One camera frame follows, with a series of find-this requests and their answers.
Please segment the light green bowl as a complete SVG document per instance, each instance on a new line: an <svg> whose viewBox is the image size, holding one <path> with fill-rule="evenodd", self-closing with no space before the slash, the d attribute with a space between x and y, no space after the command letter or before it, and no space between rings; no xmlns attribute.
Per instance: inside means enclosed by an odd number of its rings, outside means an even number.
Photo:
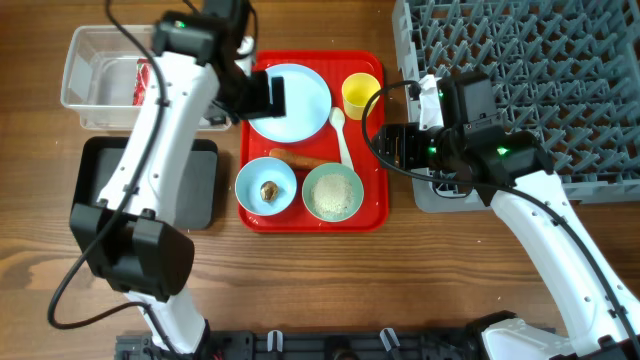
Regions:
<svg viewBox="0 0 640 360"><path fill-rule="evenodd" d="M308 173L302 185L302 200L315 218L329 223L344 222L364 203L364 186L353 169L327 163Z"/></svg>

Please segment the orange carrot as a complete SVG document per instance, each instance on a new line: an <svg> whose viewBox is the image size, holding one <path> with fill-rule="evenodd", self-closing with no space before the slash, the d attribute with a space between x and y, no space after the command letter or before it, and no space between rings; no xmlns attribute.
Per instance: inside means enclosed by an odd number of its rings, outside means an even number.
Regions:
<svg viewBox="0 0 640 360"><path fill-rule="evenodd" d="M300 154L296 154L286 149L273 148L269 151L269 156L277 158L291 168L302 170L313 170L316 167L330 163L330 160L324 160L319 158L308 157Z"/></svg>

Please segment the white rice pile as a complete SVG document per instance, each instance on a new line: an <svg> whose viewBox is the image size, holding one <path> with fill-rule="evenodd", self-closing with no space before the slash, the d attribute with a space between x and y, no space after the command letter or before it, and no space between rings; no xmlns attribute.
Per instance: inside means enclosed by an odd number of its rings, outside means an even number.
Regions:
<svg viewBox="0 0 640 360"><path fill-rule="evenodd" d="M311 198L316 212L323 218L343 217L352 206L353 187L342 174L323 175L312 187Z"/></svg>

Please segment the light blue bowl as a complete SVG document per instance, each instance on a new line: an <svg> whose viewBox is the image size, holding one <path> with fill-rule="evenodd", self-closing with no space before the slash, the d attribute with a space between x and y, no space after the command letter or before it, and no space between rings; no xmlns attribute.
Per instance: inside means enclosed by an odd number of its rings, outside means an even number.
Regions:
<svg viewBox="0 0 640 360"><path fill-rule="evenodd" d="M277 189L271 201L262 197L262 187L271 182ZM258 216L273 216L283 212L293 202L297 179L293 170L282 160L261 157L251 160L239 171L235 181L235 195L242 208Z"/></svg>

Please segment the brown food scrap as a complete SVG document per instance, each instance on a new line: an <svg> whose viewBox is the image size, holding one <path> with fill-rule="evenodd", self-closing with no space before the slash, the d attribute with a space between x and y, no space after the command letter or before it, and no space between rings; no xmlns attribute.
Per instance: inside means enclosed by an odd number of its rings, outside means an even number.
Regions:
<svg viewBox="0 0 640 360"><path fill-rule="evenodd" d="M260 196L264 202L271 203L279 195L279 187L274 181L266 181L260 187Z"/></svg>

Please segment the red snack wrapper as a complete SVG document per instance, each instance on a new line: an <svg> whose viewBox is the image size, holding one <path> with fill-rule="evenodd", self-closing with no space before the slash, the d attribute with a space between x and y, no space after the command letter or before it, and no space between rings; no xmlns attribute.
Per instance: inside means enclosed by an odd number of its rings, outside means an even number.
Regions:
<svg viewBox="0 0 640 360"><path fill-rule="evenodd" d="M144 102L151 74L151 65L147 59L140 58L136 63L136 79L134 83L133 106L141 106Z"/></svg>

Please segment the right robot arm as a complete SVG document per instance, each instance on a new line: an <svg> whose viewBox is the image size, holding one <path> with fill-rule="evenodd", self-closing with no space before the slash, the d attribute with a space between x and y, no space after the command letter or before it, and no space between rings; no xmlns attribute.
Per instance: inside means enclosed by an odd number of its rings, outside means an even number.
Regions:
<svg viewBox="0 0 640 360"><path fill-rule="evenodd" d="M480 359L635 359L639 302L577 217L551 155L527 131L504 129L489 77L478 71L402 82L416 123L365 141L380 163L430 183L475 190L519 240L551 293L566 335L512 313L469 326Z"/></svg>

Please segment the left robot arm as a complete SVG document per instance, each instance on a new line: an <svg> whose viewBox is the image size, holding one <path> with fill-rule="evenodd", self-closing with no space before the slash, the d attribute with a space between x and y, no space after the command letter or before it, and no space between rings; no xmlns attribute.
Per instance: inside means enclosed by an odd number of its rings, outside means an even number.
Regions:
<svg viewBox="0 0 640 360"><path fill-rule="evenodd" d="M174 225L200 119L214 105L236 122L285 114L283 80L253 70L257 22L247 1L163 15L142 48L153 77L124 153L96 203L71 212L77 265L139 308L154 350L175 359L202 357L210 336L186 286L195 247Z"/></svg>

